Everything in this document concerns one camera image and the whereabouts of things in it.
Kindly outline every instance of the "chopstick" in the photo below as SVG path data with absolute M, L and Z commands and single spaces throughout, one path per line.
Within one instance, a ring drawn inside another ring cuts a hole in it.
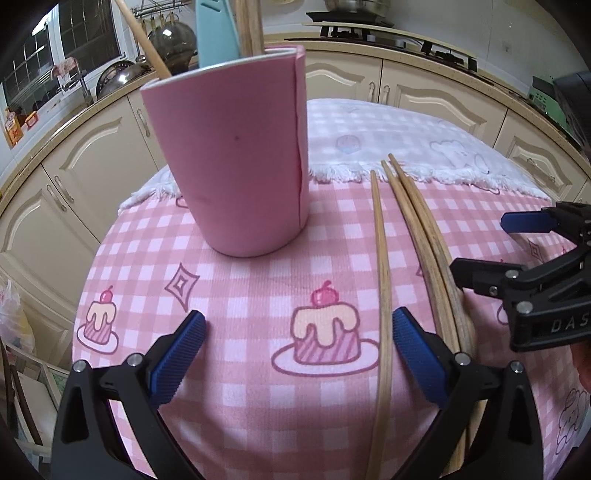
M 452 352 L 460 350 L 460 343 L 457 338 L 456 326 L 453 322 L 452 306 L 450 304 L 441 272 L 437 266 L 437 261 L 427 235 L 423 230 L 423 226 L 418 218 L 417 212 L 404 190 L 399 178 L 396 178 L 388 164 L 382 160 L 382 168 L 388 178 L 390 188 L 394 192 L 394 196 L 398 201 L 400 211 L 407 224 L 408 231 L 418 256 L 419 264 L 425 279 L 427 287 L 427 295 L 431 304 L 431 311 L 433 312 L 433 319 L 435 321 L 435 330 L 437 334 L 443 339 L 447 347 Z M 462 434 L 460 441 L 456 446 L 452 457 L 447 465 L 446 472 L 451 473 L 458 470 L 464 461 L 466 451 L 466 434 Z
M 160 55 L 158 55 L 158 52 L 152 45 L 152 42 L 148 40 L 147 35 L 144 33 L 144 30 L 142 30 L 142 27 L 139 24 L 139 22 L 135 19 L 133 13 L 125 3 L 125 0 L 115 0 L 115 3 L 117 3 L 117 6 L 121 10 L 121 14 L 123 15 L 125 21 L 129 25 L 129 28 L 131 29 L 131 32 L 134 34 L 135 39 L 144 49 L 144 52 L 148 57 L 148 60 L 156 69 L 156 74 L 158 74 L 158 77 L 160 77 L 161 80 L 170 78 L 172 76 L 170 70 L 164 64 L 164 61 L 162 60 L 162 58 L 160 58 Z
M 417 216 L 421 222 L 423 230 L 425 231 L 426 237 L 431 245 L 431 249 L 437 262 L 437 268 L 441 273 L 445 290 L 449 298 L 450 305 L 452 307 L 453 320 L 456 325 L 457 337 L 459 340 L 460 348 L 462 352 L 467 353 L 472 358 L 478 358 L 478 350 L 476 347 L 476 330 L 474 323 L 472 322 L 469 315 L 465 312 L 463 307 L 463 292 L 456 287 L 453 279 L 452 271 L 449 268 L 452 262 L 452 256 L 447 248 L 447 244 L 443 239 L 441 230 L 433 217 L 431 209 L 425 202 L 423 195 L 415 185 L 414 181 L 409 178 L 402 170 L 394 155 L 388 155 L 390 164 L 394 167 L 398 179 L 405 189 L 411 203 L 414 206 Z M 470 420 L 470 426 L 468 428 L 469 441 L 472 444 L 478 426 L 484 414 L 484 408 L 486 406 L 485 401 L 478 402 L 472 414 Z
M 235 0 L 236 29 L 243 57 L 265 52 L 260 0 Z
M 392 281 L 384 228 L 384 213 L 379 195 L 378 178 L 373 170 L 371 171 L 371 196 L 374 203 L 375 243 L 378 254 L 379 366 L 374 429 L 365 480 L 379 478 L 392 393 Z

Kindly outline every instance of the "blue textured fingertip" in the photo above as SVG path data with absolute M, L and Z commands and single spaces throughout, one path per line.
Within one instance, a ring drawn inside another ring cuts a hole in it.
M 159 407 L 169 403 L 183 381 L 206 336 L 205 317 L 194 311 L 187 326 L 178 335 L 150 376 L 150 403 Z
M 420 333 L 416 331 L 404 310 L 392 313 L 394 343 L 413 373 L 425 398 L 442 408 L 447 403 L 447 375 Z
M 501 217 L 501 228 L 506 233 L 549 233 L 558 221 L 548 212 L 509 212 Z

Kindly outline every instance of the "white plastic bag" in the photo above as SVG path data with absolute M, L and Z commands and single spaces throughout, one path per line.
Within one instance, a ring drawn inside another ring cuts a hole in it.
M 35 353 L 35 337 L 22 311 L 21 298 L 11 280 L 0 287 L 0 337 L 28 353 Z

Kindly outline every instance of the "utensil rack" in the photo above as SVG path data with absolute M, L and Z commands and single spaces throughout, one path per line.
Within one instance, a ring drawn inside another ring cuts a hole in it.
M 144 0 L 142 0 L 142 4 L 139 7 L 133 7 L 131 12 L 135 18 L 144 18 L 159 14 L 160 12 L 186 7 L 192 3 L 193 0 L 169 0 L 167 2 L 155 2 L 154 0 L 150 0 L 150 5 L 144 6 Z

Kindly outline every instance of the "cake illustration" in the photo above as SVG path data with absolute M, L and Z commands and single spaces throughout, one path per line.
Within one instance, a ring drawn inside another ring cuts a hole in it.
M 78 340 L 88 348 L 100 353 L 113 353 L 119 338 L 113 332 L 117 307 L 113 303 L 113 285 L 104 290 L 98 301 L 93 301 L 86 313 L 86 322 L 78 329 Z
M 339 301 L 339 293 L 331 283 L 327 280 L 312 292 L 311 306 L 294 310 L 293 343 L 273 355 L 275 369 L 290 375 L 334 376 L 377 365 L 378 344 L 359 336 L 359 312 Z

